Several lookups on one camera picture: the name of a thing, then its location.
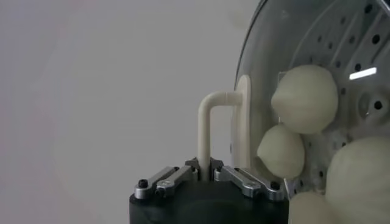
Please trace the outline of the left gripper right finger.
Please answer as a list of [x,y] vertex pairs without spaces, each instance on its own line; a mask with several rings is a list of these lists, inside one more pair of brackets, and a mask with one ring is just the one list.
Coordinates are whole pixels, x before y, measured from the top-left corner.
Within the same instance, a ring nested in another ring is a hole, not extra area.
[[285,190],[279,182],[255,175],[247,168],[225,166],[221,160],[211,158],[210,172],[213,181],[230,182],[246,197],[263,195],[270,201],[286,199]]

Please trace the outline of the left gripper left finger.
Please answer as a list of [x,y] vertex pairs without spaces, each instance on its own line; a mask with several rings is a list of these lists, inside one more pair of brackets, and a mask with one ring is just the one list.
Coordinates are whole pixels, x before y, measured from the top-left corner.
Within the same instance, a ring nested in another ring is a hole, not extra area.
[[133,196],[138,200],[148,200],[154,195],[171,197],[184,182],[199,180],[197,158],[185,161],[182,167],[167,166],[147,179],[140,179],[134,187]]

